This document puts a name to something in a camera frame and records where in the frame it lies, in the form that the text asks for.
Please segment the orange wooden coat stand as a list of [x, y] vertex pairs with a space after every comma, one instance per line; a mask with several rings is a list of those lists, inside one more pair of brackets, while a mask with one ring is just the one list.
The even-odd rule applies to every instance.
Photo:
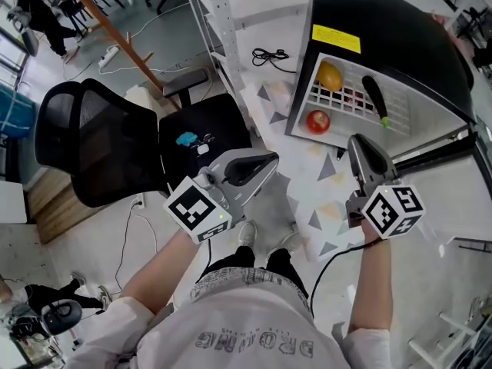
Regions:
[[163, 84], [157, 79], [153, 71], [147, 66], [148, 60], [154, 52], [149, 52], [145, 58], [142, 58], [134, 49], [131, 43], [131, 34], [124, 37], [111, 23], [108, 17], [101, 13], [97, 5], [92, 0], [80, 0], [90, 11], [99, 25], [108, 33], [109, 37], [114, 40], [120, 49], [134, 62], [134, 65], [147, 77], [147, 79], [161, 92], [164, 92]]

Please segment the dark purple eggplant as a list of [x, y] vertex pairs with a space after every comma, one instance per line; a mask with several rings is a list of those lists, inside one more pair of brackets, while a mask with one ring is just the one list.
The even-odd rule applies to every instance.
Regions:
[[381, 89], [374, 78], [370, 75], [365, 75], [362, 78], [362, 85], [372, 101], [377, 113], [379, 114], [381, 124], [384, 128], [388, 128], [388, 113], [384, 97], [382, 95]]

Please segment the white metal shelf rack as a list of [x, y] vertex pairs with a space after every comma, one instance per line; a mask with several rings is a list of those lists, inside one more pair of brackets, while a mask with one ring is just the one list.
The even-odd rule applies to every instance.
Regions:
[[250, 83], [292, 88], [308, 42], [312, 0], [188, 0], [222, 84], [257, 131], [241, 97]]

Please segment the small blue crumpled item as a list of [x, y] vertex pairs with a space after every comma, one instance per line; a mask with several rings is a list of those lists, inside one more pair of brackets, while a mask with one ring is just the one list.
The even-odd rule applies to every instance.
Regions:
[[192, 132], [186, 131], [181, 134], [176, 140], [177, 145], [182, 145], [187, 148], [190, 148], [196, 141], [198, 140], [198, 136]]

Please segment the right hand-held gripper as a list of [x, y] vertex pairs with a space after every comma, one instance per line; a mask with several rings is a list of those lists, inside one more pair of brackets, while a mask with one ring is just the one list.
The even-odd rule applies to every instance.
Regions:
[[351, 170], [358, 184], [345, 203], [349, 228], [367, 220], [383, 239], [406, 235], [426, 214], [414, 185], [384, 176], [395, 171], [385, 150], [363, 134], [352, 135], [347, 143]]

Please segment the person's white printed shirt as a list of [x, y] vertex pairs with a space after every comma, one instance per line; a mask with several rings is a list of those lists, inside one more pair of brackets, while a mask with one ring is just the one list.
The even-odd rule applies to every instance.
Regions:
[[134, 298], [113, 301], [66, 369], [391, 369], [387, 331], [341, 343], [314, 325], [287, 279], [225, 268], [201, 279], [162, 321]]

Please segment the person's black trousers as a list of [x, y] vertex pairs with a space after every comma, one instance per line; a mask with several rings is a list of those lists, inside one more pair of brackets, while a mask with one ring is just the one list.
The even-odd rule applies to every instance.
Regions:
[[[212, 265], [206, 267], [201, 274], [199, 281], [207, 274], [218, 271], [223, 268], [254, 268], [255, 254], [252, 248], [248, 246], [239, 246], [235, 253], [229, 255]], [[308, 293], [304, 284], [291, 263], [291, 254], [286, 248], [274, 249], [267, 259], [266, 268], [263, 271], [269, 271], [278, 274], [292, 282], [308, 298]]]

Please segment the blue wrapped crate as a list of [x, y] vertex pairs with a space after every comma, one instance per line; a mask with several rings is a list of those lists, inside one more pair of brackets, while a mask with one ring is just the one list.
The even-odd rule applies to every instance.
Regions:
[[35, 103], [30, 98], [0, 84], [0, 134], [27, 138], [35, 118]]

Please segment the person's right forearm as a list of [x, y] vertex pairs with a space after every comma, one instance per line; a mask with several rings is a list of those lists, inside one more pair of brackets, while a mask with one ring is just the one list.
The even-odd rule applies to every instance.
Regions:
[[361, 222], [367, 247], [351, 311], [348, 332], [360, 329], [390, 330], [393, 318], [391, 243], [381, 240], [367, 220]]

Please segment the person's left white shoe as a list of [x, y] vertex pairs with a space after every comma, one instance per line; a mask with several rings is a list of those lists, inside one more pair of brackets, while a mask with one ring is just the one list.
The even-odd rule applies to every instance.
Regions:
[[253, 221], [245, 222], [241, 230], [239, 231], [238, 241], [242, 247], [253, 248], [256, 238], [258, 236], [258, 229]]

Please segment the person's left forearm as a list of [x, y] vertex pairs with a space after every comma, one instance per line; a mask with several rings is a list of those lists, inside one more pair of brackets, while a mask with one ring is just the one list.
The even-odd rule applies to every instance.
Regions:
[[197, 252], [198, 246], [179, 229], [124, 286], [120, 298], [133, 298], [157, 314], [172, 298]]

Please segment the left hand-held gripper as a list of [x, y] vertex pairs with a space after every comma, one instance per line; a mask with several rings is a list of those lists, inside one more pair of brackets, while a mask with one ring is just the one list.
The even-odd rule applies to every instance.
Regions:
[[171, 219], [200, 244], [245, 220], [243, 207], [276, 172], [279, 156], [259, 148], [232, 149], [197, 174], [185, 174], [164, 203]]

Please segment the black mini fridge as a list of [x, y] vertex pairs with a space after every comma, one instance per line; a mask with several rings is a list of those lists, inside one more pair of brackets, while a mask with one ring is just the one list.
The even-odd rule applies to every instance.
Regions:
[[[326, 61], [344, 77], [370, 75], [407, 96], [411, 133], [400, 135], [358, 118], [343, 118], [308, 104], [319, 65]], [[431, 235], [492, 245], [492, 162], [472, 107], [473, 75], [449, 34], [431, 15], [405, 0], [312, 0], [304, 61], [286, 134], [338, 148], [348, 155], [355, 134], [376, 142], [395, 171], [383, 174], [414, 185]], [[306, 127], [310, 111], [331, 120], [322, 135]], [[379, 175], [372, 172], [370, 176]]]

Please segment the white stool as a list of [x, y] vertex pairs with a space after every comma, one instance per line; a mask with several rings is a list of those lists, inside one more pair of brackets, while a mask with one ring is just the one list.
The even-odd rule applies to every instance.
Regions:
[[440, 312], [438, 318], [447, 327], [444, 337], [437, 339], [431, 345], [432, 349], [426, 349], [415, 339], [410, 339], [408, 346], [430, 369], [451, 367], [460, 354], [477, 343], [484, 318], [487, 317], [481, 312], [484, 304], [484, 299], [475, 297], [470, 304], [468, 318], [464, 323], [443, 311]]

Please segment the black mesh office chair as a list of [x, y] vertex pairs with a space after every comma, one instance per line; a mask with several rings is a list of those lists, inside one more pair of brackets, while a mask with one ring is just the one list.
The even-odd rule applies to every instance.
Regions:
[[[186, 131], [198, 136], [190, 148], [175, 142]], [[199, 155], [208, 133], [215, 140]], [[183, 175], [197, 174], [226, 151], [249, 147], [250, 133], [229, 94], [159, 118], [93, 78], [51, 88], [35, 129], [37, 162], [69, 174], [75, 195], [90, 208], [151, 191], [168, 196]]]

